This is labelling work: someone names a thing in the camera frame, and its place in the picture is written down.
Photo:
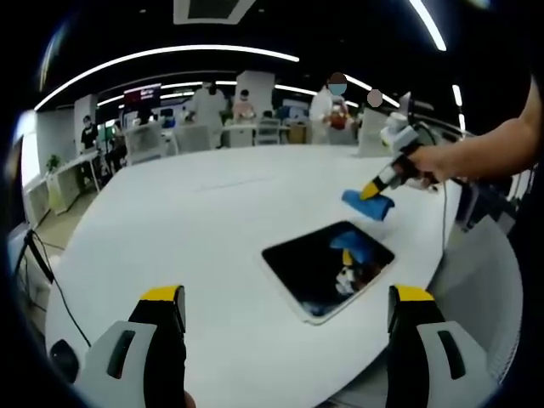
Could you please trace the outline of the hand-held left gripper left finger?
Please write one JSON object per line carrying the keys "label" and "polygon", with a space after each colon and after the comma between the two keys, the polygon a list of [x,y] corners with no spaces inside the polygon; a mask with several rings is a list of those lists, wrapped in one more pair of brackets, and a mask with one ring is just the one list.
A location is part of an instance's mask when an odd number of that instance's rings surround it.
{"label": "hand-held left gripper left finger", "polygon": [[86,354],[76,390],[91,407],[186,407],[183,286],[150,289]]}

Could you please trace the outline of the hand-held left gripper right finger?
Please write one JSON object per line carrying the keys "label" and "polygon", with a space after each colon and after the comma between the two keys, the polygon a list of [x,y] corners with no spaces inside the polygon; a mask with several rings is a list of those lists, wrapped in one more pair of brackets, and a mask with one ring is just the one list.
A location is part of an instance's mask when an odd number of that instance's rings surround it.
{"label": "hand-held left gripper right finger", "polygon": [[387,407],[483,407],[498,386],[481,346],[415,286],[389,288]]}

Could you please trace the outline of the person's right hand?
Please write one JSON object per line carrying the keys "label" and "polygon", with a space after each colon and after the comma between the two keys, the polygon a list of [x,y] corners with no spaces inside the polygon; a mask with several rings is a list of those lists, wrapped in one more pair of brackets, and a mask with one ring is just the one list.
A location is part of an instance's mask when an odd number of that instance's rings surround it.
{"label": "person's right hand", "polygon": [[444,182],[452,177],[447,146],[422,146],[409,155],[414,167],[429,184]]}

